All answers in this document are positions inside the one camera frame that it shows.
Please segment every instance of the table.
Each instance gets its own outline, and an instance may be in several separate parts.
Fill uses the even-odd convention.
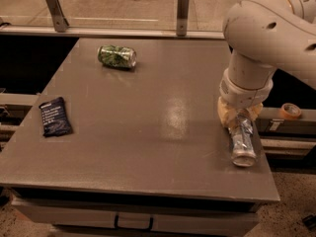
[[[136,69],[103,66],[104,44],[134,48]],[[258,134],[258,163],[231,163],[216,112],[229,57],[220,39],[79,39],[0,154],[0,185],[56,235],[242,236],[279,196]],[[73,133],[44,138],[39,105],[60,96]]]

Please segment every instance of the floor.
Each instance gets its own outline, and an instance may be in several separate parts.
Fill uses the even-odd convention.
[[[191,0],[189,30],[221,31],[225,12],[239,0]],[[60,0],[70,26],[174,30],[177,0]],[[0,18],[19,26],[51,26],[44,0],[0,0]],[[313,237],[302,218],[316,214],[316,171],[273,169],[281,201],[258,212],[247,237]],[[49,225],[34,224],[10,203],[0,207],[0,236],[49,236]]]

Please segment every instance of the green can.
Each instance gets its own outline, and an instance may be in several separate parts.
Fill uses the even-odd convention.
[[[136,52],[130,47],[100,46],[98,59],[104,65],[114,68],[133,69],[136,66]]]

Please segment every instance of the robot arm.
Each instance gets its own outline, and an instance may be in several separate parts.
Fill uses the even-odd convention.
[[[234,109],[256,106],[277,68],[316,89],[315,0],[243,0],[228,12],[223,33],[234,48],[220,83]]]

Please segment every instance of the drawer handle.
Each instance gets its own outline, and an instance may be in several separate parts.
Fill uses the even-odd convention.
[[[151,231],[153,224],[154,224],[154,219],[152,217],[150,217],[149,225],[148,225],[147,228],[140,228],[140,229],[138,229],[138,228],[121,227],[121,226],[119,226],[119,216],[116,215],[116,218],[115,218],[115,229]]]

